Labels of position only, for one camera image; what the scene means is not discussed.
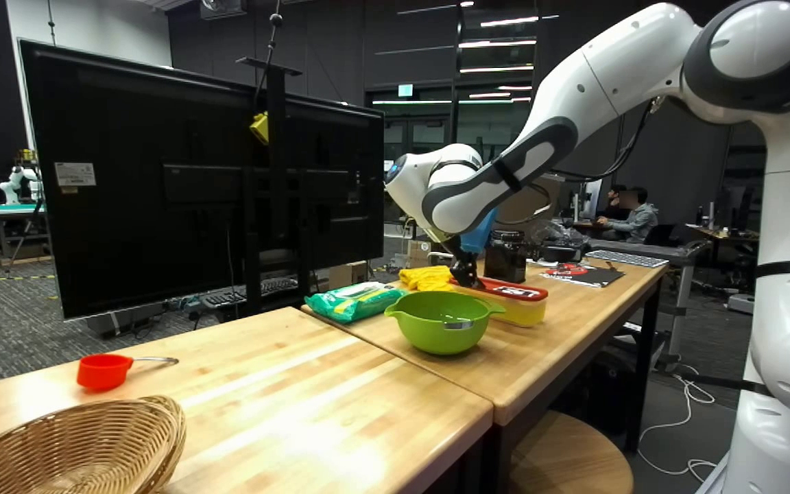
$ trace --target black monitor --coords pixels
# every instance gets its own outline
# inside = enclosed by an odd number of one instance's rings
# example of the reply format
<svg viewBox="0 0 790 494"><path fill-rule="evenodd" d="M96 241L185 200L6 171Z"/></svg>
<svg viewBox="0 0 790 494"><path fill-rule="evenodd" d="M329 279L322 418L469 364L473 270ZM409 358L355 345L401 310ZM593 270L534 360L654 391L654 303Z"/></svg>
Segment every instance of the black monitor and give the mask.
<svg viewBox="0 0 790 494"><path fill-rule="evenodd" d="M239 285L261 251L309 252L303 270L380 256L380 116L287 97L272 171L246 85L22 56L66 319Z"/></svg>

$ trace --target floor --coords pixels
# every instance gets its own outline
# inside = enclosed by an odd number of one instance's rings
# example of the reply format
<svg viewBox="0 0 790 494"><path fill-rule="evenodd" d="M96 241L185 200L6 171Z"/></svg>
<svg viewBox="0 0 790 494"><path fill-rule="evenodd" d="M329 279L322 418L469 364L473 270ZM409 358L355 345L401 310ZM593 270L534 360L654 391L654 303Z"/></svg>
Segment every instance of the floor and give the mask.
<svg viewBox="0 0 790 494"><path fill-rule="evenodd" d="M387 252L401 251L397 231L387 235ZM672 303L674 282L667 285L663 305ZM213 323L213 315L191 322L184 307L169 307L136 333L98 338L87 322L62 322L58 303L58 279L51 264L0 266L0 378L77 360L87 351L110 351L188 333ZM715 294L694 292L687 303L680 371L705 377L739 378L749 341L749 315L727 314ZM694 404L685 410L683 385L674 377L652 374L646 382L646 410L642 456L630 456L635 494L687 494L709 470L697 467L697 478L685 470L691 459L717 461L727 452L738 392L713 391L715 404Z"/></svg>

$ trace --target green bowl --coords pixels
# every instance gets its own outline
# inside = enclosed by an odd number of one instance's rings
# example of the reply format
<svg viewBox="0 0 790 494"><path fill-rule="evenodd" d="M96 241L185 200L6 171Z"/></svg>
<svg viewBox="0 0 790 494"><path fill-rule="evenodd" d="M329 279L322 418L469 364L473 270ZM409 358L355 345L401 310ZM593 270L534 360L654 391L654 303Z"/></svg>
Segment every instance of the green bowl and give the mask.
<svg viewBox="0 0 790 494"><path fill-rule="evenodd" d="M406 294L387 307L401 334L427 355L462 355L473 349L490 314L495 314L494 305L449 292Z"/></svg>

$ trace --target person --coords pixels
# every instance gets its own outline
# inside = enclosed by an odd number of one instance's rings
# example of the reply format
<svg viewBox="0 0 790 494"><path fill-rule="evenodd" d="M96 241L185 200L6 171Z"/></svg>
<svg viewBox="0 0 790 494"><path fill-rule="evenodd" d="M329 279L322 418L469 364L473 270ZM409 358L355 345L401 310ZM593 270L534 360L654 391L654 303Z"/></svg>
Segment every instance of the person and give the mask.
<svg viewBox="0 0 790 494"><path fill-rule="evenodd" d="M609 192L606 192L606 208L601 216L609 216L609 220L624 220L630 215L630 208L623 204L623 196L624 196L624 187L623 185L610 185Z"/></svg>
<svg viewBox="0 0 790 494"><path fill-rule="evenodd" d="M598 226L624 234L624 241L643 245L646 234L657 226L657 208L646 204L643 187L630 187L623 204L627 208L624 220L598 216Z"/></svg>

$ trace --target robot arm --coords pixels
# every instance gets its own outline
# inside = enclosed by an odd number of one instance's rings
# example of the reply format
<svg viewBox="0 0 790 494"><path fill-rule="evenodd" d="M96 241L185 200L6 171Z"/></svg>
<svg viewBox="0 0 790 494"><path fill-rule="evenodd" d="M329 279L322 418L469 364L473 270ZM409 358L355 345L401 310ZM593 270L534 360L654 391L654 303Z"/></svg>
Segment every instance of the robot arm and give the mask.
<svg viewBox="0 0 790 494"><path fill-rule="evenodd" d="M739 395L724 491L790 491L790 0L739 0L705 28L678 6L649 6L553 69L495 160L480 165L465 145L409 153L387 192L449 241L604 123L660 97L709 123L750 120L768 145L745 378L774 397Z"/></svg>

